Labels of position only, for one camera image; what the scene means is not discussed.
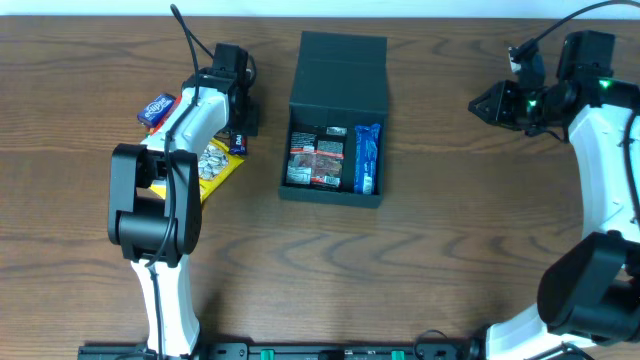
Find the purple Dairy Milk bar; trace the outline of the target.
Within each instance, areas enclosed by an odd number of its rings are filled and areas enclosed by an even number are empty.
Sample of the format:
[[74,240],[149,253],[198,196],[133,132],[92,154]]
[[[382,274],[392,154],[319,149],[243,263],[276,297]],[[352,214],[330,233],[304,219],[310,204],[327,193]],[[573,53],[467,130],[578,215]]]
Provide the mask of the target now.
[[248,154],[247,136],[239,132],[232,132],[229,138],[229,153],[245,156]]

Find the black red snack packet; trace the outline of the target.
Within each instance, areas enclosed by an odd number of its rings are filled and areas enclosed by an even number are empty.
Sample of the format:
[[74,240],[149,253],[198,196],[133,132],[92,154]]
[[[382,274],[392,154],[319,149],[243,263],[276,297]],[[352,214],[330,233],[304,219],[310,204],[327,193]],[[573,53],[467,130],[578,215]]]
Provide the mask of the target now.
[[342,185],[347,129],[306,127],[293,131],[285,183],[338,190]]

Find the dark green gift box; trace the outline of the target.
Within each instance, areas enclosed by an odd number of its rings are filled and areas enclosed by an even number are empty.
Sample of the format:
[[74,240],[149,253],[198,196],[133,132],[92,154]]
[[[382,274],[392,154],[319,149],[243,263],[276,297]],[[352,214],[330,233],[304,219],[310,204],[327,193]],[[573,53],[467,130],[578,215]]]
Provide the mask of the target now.
[[[284,200],[377,208],[382,202],[385,130],[389,116],[387,40],[378,36],[305,31],[289,99],[289,124],[279,195]],[[354,192],[358,125],[380,124],[372,195]],[[306,127],[347,129],[342,185],[338,190],[285,183],[293,131]]]

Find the blue biscuit packet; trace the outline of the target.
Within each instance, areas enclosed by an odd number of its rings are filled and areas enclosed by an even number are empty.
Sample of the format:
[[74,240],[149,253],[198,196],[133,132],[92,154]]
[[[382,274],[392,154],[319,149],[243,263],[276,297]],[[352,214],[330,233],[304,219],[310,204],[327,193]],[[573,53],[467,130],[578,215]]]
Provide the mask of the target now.
[[376,180],[380,124],[358,125],[356,133],[356,162],[354,192],[372,195]]

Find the red Hacks candy bag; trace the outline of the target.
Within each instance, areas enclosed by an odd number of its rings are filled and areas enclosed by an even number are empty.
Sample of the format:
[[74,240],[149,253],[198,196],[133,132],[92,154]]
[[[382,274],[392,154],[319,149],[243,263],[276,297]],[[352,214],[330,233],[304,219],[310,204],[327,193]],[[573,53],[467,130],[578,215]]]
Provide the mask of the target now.
[[155,127],[147,127],[146,128],[146,136],[150,137],[151,135],[155,134],[158,130],[160,130],[162,128],[162,126],[165,124],[165,122],[168,120],[168,118],[172,115],[172,113],[175,111],[175,109],[177,108],[177,106],[180,104],[182,100],[182,96],[178,96],[173,105],[171,106],[171,108],[163,115],[163,117],[160,119],[160,121],[158,122],[158,124]]

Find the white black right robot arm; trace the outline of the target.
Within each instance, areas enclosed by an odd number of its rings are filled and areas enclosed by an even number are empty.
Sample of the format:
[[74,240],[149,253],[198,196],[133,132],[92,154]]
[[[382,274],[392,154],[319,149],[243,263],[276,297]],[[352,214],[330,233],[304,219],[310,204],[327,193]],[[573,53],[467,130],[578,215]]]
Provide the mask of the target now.
[[514,79],[469,103],[489,125],[569,144],[583,206],[581,240],[544,273],[533,305],[487,328],[481,359],[582,358],[639,339],[639,88],[615,78],[614,44],[608,33],[569,34],[547,85],[529,40],[509,51]]

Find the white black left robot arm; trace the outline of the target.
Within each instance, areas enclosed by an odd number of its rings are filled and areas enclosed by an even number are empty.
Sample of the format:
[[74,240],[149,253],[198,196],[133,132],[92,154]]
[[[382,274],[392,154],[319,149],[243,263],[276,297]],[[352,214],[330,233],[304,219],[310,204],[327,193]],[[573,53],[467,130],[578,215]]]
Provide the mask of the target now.
[[188,359],[196,350],[190,255],[202,225],[199,160],[216,135],[252,116],[255,78],[253,70],[200,70],[178,97],[167,97],[151,135],[113,150],[107,232],[142,288],[143,359]]

